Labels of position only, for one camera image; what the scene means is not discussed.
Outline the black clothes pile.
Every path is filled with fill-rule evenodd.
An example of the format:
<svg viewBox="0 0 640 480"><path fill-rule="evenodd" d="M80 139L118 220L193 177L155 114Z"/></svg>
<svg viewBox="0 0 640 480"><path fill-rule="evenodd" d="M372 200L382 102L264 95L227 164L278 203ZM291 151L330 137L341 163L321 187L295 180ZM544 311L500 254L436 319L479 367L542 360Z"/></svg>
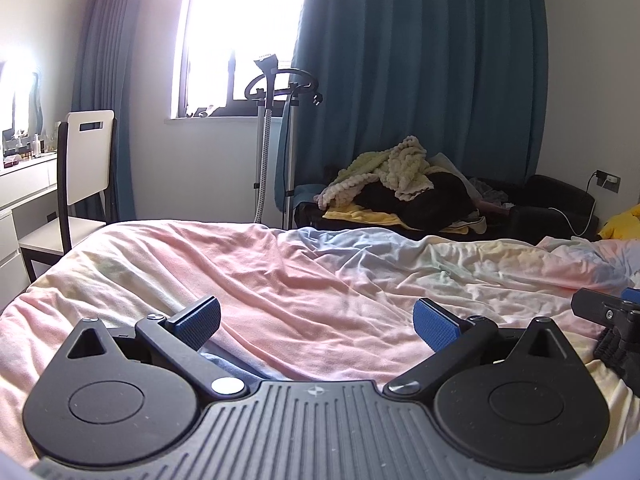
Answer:
<svg viewBox="0 0 640 480"><path fill-rule="evenodd" d="M428 176L434 188L419 193L411 200L400 200L380 181L365 185L354 203L366 209L396 216L409 228L438 232L451 223L474 214L476 207L463 182L450 172Z"/></svg>

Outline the yellow pillow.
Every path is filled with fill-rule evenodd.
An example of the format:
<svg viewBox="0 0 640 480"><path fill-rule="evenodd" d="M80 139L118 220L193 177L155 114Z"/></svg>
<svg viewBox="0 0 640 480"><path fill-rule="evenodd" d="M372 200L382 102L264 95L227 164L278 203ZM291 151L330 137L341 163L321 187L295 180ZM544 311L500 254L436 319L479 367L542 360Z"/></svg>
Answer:
<svg viewBox="0 0 640 480"><path fill-rule="evenodd" d="M631 208L609 218L600 229L602 240L638 240L640 238L640 220L637 208Z"/></svg>

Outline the pastel bed sheet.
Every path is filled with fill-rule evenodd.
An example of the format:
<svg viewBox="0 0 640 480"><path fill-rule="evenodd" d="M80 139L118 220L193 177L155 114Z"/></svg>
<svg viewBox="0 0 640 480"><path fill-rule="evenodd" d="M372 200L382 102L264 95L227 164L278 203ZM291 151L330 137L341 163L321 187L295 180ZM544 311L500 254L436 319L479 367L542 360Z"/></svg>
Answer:
<svg viewBox="0 0 640 480"><path fill-rule="evenodd" d="M30 389L82 318L131 325L212 295L212 346L271 377L388 382L430 349L413 331L427 297L504 327L548 316L600 387L612 422L608 454L639 430L639 399L593 359L599 327L576 318L581 288L617 295L639 281L634 240L423 240L380 228L280 231L258 224L152 220L90 235L1 315L1 449L35 461L22 425Z"/></svg>

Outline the yellow cloth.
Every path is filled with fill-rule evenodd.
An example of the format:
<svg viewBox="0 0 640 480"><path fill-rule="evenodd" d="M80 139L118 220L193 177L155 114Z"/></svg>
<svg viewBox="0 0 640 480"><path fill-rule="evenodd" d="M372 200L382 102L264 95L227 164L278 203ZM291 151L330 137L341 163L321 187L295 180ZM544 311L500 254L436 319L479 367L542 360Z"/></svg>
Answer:
<svg viewBox="0 0 640 480"><path fill-rule="evenodd" d="M322 218L326 220L340 220L349 221L352 223L363 223L367 226L401 226L402 228L410 229L402 222L397 214L386 214L386 212L376 212L370 209L361 208L355 204L349 204L343 208L330 208L324 214ZM445 234L485 234L487 231L486 219L474 212L469 219L459 220L451 223L445 229L440 230Z"/></svg>

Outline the black sofa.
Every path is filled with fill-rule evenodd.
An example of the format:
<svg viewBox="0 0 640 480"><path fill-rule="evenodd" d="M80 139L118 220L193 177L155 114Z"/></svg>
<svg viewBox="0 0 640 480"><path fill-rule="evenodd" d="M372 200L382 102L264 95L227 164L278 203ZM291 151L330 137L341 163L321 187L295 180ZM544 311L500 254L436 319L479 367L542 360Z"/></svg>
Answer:
<svg viewBox="0 0 640 480"><path fill-rule="evenodd" d="M445 234L440 231L432 233L401 226L386 228L377 224L367 226L363 223L326 220L322 218L326 210L321 210L314 198L301 200L296 205L294 220L300 228L311 226L323 231L382 228L407 237L409 240L438 235L450 240L460 240L460 242L513 238L535 245L546 236L557 238L581 236L587 240L595 240L598 237L599 220L594 215L596 201L588 191L540 174L528 178L523 184L457 177L463 182L472 198L476 207L475 212L486 219L485 234Z"/></svg>

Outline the cream knitted blanket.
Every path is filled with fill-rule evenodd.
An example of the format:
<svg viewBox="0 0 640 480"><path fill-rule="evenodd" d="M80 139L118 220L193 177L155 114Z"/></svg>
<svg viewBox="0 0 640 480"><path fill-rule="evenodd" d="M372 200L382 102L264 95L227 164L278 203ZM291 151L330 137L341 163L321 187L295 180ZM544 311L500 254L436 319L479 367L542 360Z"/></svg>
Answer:
<svg viewBox="0 0 640 480"><path fill-rule="evenodd" d="M407 136L389 150L360 154L314 200L321 210L343 207L366 185L378 182L398 200L410 202L435 187L428 177L430 168L426 149L415 136Z"/></svg>

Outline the white desk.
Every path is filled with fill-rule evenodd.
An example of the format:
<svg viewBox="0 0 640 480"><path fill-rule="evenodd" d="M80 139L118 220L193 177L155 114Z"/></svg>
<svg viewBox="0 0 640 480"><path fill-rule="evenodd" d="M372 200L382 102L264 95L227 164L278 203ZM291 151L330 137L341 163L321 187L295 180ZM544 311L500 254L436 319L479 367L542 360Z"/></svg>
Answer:
<svg viewBox="0 0 640 480"><path fill-rule="evenodd" d="M1 310L29 286L18 240L56 211L56 155L20 160L1 169Z"/></svg>

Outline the white black chair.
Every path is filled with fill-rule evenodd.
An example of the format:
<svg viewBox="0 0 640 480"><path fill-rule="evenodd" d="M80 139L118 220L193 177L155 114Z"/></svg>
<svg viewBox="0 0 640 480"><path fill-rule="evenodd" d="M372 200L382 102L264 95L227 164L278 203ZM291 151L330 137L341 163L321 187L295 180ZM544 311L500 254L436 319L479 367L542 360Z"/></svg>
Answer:
<svg viewBox="0 0 640 480"><path fill-rule="evenodd" d="M71 112L58 126L58 215L18 241L29 281L36 280L36 262L53 266L89 235L117 219L112 162L116 128L112 110ZM70 213L92 196L104 199L103 220L78 218Z"/></svg>

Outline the teal curtain right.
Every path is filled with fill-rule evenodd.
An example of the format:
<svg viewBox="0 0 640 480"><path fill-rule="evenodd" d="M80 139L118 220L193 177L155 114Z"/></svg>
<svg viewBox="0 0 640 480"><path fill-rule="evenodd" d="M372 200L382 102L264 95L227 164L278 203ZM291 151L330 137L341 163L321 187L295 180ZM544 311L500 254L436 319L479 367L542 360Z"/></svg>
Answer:
<svg viewBox="0 0 640 480"><path fill-rule="evenodd" d="M407 136L470 177L521 183L536 171L544 0L305 0L294 65L323 98L299 107L298 200Z"/></svg>

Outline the blue curtain left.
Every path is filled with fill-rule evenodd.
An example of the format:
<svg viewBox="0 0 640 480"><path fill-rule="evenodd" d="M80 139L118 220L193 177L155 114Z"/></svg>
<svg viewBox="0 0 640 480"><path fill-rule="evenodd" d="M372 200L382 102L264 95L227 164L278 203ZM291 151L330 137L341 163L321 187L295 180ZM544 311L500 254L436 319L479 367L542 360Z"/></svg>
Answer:
<svg viewBox="0 0 640 480"><path fill-rule="evenodd" d="M186 131L172 97L183 0L88 0L73 110L114 110L115 191L124 220L180 218Z"/></svg>

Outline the wall power socket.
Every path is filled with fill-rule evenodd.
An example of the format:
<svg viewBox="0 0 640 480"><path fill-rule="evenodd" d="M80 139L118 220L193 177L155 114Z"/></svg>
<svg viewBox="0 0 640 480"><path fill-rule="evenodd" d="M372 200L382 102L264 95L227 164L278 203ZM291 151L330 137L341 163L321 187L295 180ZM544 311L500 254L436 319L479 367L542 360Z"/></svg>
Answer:
<svg viewBox="0 0 640 480"><path fill-rule="evenodd" d="M615 174L609 174L603 170L596 171L597 186L604 188L613 193L618 193L620 190L620 177Z"/></svg>

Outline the window frame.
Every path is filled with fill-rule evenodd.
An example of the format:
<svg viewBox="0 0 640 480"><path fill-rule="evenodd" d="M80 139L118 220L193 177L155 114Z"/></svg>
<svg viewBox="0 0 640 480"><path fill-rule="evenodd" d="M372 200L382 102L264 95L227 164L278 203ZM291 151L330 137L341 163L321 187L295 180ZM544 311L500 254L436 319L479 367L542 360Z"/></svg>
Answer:
<svg viewBox="0 0 640 480"><path fill-rule="evenodd" d="M182 0L171 88L171 116L244 112L244 89L275 55L290 66L305 0Z"/></svg>

